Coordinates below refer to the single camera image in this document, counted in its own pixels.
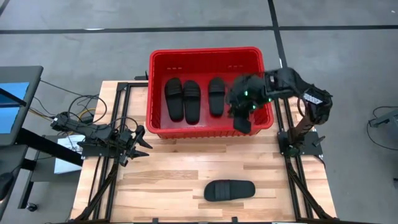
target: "chair wheel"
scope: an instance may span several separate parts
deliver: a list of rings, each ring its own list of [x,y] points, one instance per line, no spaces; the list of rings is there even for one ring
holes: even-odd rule
[[[34,212],[37,210],[37,205],[33,204],[33,203],[28,203],[26,205],[26,209],[28,209],[28,211],[30,211],[30,212]]]

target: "concrete floor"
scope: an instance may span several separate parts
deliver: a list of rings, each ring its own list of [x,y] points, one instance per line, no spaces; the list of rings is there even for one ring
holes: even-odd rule
[[[395,0],[274,2],[280,26],[398,24]],[[0,17],[0,30],[217,25],[271,26],[267,1],[10,0]],[[282,31],[281,36],[288,65],[334,96],[329,122],[317,129],[326,136],[322,145],[338,216],[396,223],[398,190],[392,178],[398,177],[398,152],[375,146],[366,135],[366,123],[375,107],[398,105],[398,30]],[[143,75],[156,49],[248,45],[262,50],[267,69],[280,67],[273,31],[0,35],[0,66],[42,65],[43,80],[97,94],[103,80]],[[75,96],[41,83],[36,97],[58,113],[67,110]],[[41,110],[36,101],[33,107]],[[48,122],[32,115],[24,127],[54,133]],[[371,135],[398,147],[386,138],[385,128],[372,129]],[[35,185],[30,202],[40,209],[34,213],[16,209],[26,177],[26,172],[19,176],[1,223],[63,222],[78,174],[66,183]]]

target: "red basket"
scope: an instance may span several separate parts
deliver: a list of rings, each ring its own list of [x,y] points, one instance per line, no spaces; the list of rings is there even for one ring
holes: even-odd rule
[[[226,86],[231,86],[233,80],[243,73],[263,71],[262,54],[255,47],[156,50],[150,55],[149,62],[147,129],[164,139],[244,135],[233,128],[227,104],[222,117],[210,115],[208,84],[212,78],[221,77]],[[185,119],[173,122],[169,117],[164,86],[174,77],[178,77],[183,84],[193,80],[200,86],[200,120],[196,125],[187,124]],[[271,127],[274,122],[271,105],[266,104],[263,109],[255,111],[250,119],[252,130],[248,135]]]

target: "wooden surface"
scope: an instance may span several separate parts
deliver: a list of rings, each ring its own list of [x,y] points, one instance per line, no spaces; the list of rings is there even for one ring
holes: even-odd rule
[[[116,93],[116,81],[104,81],[99,96],[108,106],[106,116],[98,122],[109,123]],[[300,120],[296,99],[290,100],[294,122]],[[147,88],[134,87],[127,115],[144,124]],[[285,109],[281,104],[282,115]],[[95,118],[104,113],[99,102]],[[144,139],[153,149],[138,150],[150,154],[119,167],[112,211],[112,222],[230,222],[238,217],[241,222],[294,220],[292,201],[284,159],[279,154],[276,139],[276,116],[271,128],[256,136],[200,139],[160,139],[146,132]],[[127,125],[134,129],[134,123]],[[313,156],[302,156],[309,191],[331,216],[335,209],[326,173]],[[88,203],[97,158],[83,164],[71,217],[77,217]],[[95,184],[98,186],[101,165]],[[252,198],[229,202],[207,202],[203,198],[205,185],[216,179],[251,180],[256,185]],[[302,195],[298,190],[301,214],[305,217]],[[104,217],[107,193],[101,204]]]

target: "black slide sandal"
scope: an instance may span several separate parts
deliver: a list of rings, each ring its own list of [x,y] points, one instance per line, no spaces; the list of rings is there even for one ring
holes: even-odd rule
[[[184,83],[185,120],[188,124],[197,124],[200,117],[200,87],[188,80]]]
[[[239,198],[253,197],[254,183],[247,180],[214,180],[205,187],[205,199],[209,202],[222,202]]]
[[[170,119],[174,122],[181,121],[184,118],[182,85],[179,78],[171,78],[164,87],[167,109]]]
[[[209,82],[209,109],[210,114],[220,117],[224,113],[224,96],[225,85],[224,81],[216,77]]]

